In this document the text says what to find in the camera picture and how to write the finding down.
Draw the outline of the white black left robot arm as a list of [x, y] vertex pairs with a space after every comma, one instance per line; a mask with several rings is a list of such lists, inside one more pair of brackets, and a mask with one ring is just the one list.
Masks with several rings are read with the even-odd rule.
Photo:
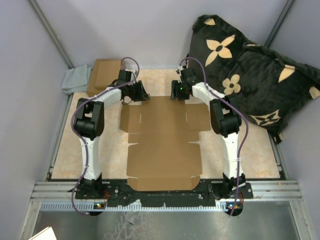
[[99, 163], [100, 136], [105, 128], [105, 109], [129, 97], [134, 102], [150, 98], [138, 72], [120, 70], [118, 77], [101, 93], [80, 98], [71, 117], [71, 129], [79, 137], [82, 152], [82, 174], [73, 189], [77, 199], [98, 199], [104, 194]]

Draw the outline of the brown cardboard box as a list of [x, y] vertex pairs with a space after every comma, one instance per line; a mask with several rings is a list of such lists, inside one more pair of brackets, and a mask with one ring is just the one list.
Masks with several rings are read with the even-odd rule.
[[202, 174], [200, 132], [211, 130], [204, 103], [153, 96], [124, 105], [120, 130], [128, 133], [127, 181], [135, 191], [189, 191]]

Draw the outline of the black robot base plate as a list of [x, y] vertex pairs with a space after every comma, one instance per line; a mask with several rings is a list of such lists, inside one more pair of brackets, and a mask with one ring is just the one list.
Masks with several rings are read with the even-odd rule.
[[130, 187], [126, 179], [106, 179], [105, 181], [81, 180], [75, 191], [77, 200], [98, 200], [106, 202], [108, 207], [128, 206], [140, 201], [143, 207], [214, 207], [222, 199], [252, 199], [251, 184], [239, 186], [232, 190], [227, 182], [215, 179], [200, 179], [192, 190], [156, 190], [137, 191]]

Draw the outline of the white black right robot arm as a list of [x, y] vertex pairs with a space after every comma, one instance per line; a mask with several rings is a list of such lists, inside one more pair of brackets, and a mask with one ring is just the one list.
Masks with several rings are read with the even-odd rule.
[[198, 80], [192, 68], [180, 66], [176, 72], [180, 79], [171, 82], [170, 98], [188, 100], [193, 96], [205, 103], [209, 108], [211, 127], [222, 141], [223, 180], [214, 197], [216, 199], [234, 198], [246, 185], [238, 146], [242, 120], [236, 111], [236, 101]]

